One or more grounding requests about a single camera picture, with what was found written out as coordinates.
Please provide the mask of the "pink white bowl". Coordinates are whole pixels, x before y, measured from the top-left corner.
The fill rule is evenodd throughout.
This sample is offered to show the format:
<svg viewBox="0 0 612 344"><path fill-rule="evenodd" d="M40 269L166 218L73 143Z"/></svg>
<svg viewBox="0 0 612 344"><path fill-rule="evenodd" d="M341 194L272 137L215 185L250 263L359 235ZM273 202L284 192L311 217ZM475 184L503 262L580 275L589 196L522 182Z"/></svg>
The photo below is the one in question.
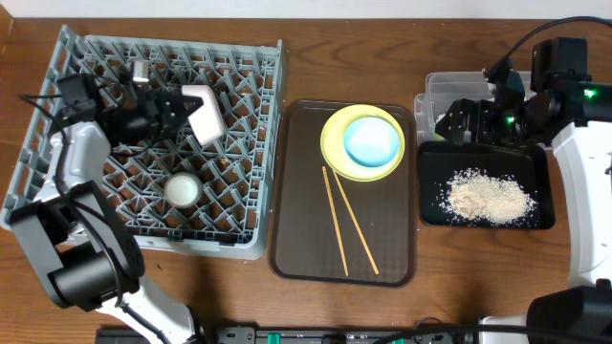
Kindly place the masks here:
<svg viewBox="0 0 612 344"><path fill-rule="evenodd" d="M225 124L212 89L207 85L184 85L183 96L196 97L203 101L189 117L193 134L201 146L219 139L225 134Z"/></svg>

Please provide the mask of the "light blue bowl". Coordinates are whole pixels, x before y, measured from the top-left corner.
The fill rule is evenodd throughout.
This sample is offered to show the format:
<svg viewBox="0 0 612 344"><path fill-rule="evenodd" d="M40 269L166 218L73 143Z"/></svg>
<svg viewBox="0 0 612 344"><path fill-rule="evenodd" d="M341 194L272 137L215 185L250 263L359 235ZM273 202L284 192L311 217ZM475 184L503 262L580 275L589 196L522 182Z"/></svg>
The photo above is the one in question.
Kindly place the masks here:
<svg viewBox="0 0 612 344"><path fill-rule="evenodd" d="M400 137L385 119L366 117L353 121L343 136L344 150L351 160L364 167L382 167L400 150Z"/></svg>

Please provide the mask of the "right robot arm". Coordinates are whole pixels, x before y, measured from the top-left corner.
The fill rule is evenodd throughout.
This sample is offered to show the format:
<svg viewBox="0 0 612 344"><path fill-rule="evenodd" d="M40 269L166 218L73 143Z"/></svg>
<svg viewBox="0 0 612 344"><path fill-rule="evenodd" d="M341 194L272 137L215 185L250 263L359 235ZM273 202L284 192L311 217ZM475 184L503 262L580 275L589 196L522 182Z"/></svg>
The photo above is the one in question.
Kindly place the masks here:
<svg viewBox="0 0 612 344"><path fill-rule="evenodd" d="M558 37L534 46L531 90L509 58L483 72L493 100L457 99L435 132L498 146L549 146L566 196L571 261L566 290L535 299L526 313L488 316L481 343L585 343L611 338L611 87L588 73L587 43Z"/></svg>

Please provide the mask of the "white cup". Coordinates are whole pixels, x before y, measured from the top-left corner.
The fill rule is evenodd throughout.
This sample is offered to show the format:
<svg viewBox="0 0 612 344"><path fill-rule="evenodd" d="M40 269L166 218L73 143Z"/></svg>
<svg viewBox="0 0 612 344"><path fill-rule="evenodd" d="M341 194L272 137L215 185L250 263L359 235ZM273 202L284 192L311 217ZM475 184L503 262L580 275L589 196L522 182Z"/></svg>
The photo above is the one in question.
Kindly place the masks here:
<svg viewBox="0 0 612 344"><path fill-rule="evenodd" d="M164 198L179 208L195 205L202 194L201 181L195 175L186 172L173 175L164 186Z"/></svg>

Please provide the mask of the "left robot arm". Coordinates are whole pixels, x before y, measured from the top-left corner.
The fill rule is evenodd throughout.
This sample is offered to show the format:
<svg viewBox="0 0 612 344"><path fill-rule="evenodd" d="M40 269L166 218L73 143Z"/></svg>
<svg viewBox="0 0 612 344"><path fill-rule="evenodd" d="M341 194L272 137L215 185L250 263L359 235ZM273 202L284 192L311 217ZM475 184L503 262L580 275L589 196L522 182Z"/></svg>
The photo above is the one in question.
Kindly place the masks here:
<svg viewBox="0 0 612 344"><path fill-rule="evenodd" d="M130 100L105 106L94 75L57 82L63 106L50 122L52 157L31 203L8 224L50 299L60 308L111 315L150 343L203 343L191 308L169 297L145 274L142 251L100 189L115 147L157 143L189 123L199 142L220 116L207 85L177 92L145 90L124 81Z"/></svg>

